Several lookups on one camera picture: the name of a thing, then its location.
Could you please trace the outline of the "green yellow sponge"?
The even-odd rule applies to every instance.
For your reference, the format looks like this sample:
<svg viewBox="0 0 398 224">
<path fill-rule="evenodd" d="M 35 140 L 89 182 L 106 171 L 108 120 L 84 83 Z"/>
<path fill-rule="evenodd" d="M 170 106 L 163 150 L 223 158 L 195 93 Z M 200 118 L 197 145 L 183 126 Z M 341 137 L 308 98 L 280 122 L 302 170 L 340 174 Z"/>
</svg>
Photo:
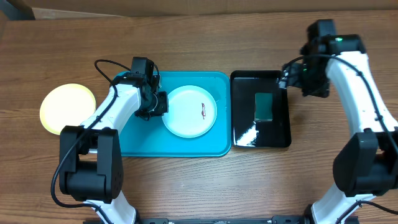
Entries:
<svg viewBox="0 0 398 224">
<path fill-rule="evenodd" d="M 272 93 L 255 94 L 255 112 L 256 121 L 272 121 Z"/>
</svg>

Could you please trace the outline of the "yellow plate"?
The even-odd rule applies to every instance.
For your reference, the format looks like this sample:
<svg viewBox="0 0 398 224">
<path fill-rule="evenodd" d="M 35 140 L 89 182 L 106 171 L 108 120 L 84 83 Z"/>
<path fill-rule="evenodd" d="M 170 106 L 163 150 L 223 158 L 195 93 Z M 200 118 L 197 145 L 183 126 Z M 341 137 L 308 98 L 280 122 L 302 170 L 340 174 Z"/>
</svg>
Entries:
<svg viewBox="0 0 398 224">
<path fill-rule="evenodd" d="M 53 89 L 40 106 L 40 121 L 59 135 L 65 126 L 78 126 L 96 110 L 94 94 L 85 86 L 69 83 Z"/>
</svg>

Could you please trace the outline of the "light blue plate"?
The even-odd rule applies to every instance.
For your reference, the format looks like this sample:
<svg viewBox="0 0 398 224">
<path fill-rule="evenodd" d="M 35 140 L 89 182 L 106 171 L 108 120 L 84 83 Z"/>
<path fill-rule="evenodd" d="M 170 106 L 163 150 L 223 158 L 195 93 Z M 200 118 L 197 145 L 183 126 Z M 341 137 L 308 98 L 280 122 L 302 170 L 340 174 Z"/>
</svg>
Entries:
<svg viewBox="0 0 398 224">
<path fill-rule="evenodd" d="M 206 134 L 215 124 L 217 105 L 204 88 L 185 85 L 171 91 L 168 112 L 162 116 L 165 127 L 182 138 L 196 138 Z"/>
</svg>

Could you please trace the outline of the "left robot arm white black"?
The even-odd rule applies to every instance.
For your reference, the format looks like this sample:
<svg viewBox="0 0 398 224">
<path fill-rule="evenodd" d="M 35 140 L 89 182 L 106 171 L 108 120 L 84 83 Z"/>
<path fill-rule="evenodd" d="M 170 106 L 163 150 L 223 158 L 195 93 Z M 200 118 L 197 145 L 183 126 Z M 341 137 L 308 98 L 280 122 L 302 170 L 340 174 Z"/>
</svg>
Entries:
<svg viewBox="0 0 398 224">
<path fill-rule="evenodd" d="M 122 75 L 109 81 L 109 94 L 78 126 L 60 133 L 59 165 L 52 177 L 52 200 L 64 208 L 92 208 L 102 223 L 139 223 L 122 192 L 119 135 L 131 116 L 144 121 L 168 111 L 160 72 L 146 57 L 134 57 Z"/>
</svg>

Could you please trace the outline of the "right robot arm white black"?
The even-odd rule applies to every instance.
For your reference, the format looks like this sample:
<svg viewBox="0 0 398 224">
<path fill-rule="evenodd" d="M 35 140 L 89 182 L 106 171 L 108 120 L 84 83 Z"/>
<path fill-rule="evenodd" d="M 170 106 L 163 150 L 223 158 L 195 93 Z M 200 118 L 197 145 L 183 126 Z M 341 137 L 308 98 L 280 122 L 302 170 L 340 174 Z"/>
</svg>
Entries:
<svg viewBox="0 0 398 224">
<path fill-rule="evenodd" d="M 307 28 L 307 39 L 300 56 L 282 67 L 279 86 L 322 98 L 335 87 L 350 139 L 333 162 L 333 185 L 303 220 L 355 223 L 356 209 L 397 188 L 397 120 L 377 89 L 359 35 L 339 35 L 331 19 L 321 19 Z"/>
</svg>

